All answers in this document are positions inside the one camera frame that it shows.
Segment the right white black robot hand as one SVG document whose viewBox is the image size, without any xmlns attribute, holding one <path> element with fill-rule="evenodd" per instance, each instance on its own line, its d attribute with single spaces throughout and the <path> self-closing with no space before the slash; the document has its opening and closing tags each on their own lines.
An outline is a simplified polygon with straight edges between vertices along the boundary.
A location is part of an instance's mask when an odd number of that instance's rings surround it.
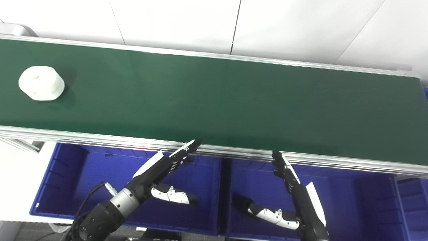
<svg viewBox="0 0 428 241">
<path fill-rule="evenodd" d="M 250 198 L 234 194 L 232 203 L 242 214 L 295 230 L 302 241 L 328 241 L 324 209 L 313 182 L 302 185 L 294 168 L 280 151 L 272 151 L 273 173 L 284 181 L 295 212 L 255 204 Z"/>
</svg>

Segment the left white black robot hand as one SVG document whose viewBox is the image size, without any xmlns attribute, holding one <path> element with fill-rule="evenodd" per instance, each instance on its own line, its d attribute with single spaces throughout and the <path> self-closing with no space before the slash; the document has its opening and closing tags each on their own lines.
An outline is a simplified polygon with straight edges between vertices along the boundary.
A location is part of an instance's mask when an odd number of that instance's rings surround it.
<svg viewBox="0 0 428 241">
<path fill-rule="evenodd" d="M 170 155 L 158 151 L 140 167 L 125 188 L 130 191 L 139 204 L 144 203 L 150 197 L 180 204 L 197 204 L 196 195 L 178 190 L 173 185 L 164 184 L 162 180 L 182 164 L 193 162 L 194 157 L 188 157 L 188 154 L 196 151 L 201 144 L 202 139 L 194 139 Z"/>
</svg>

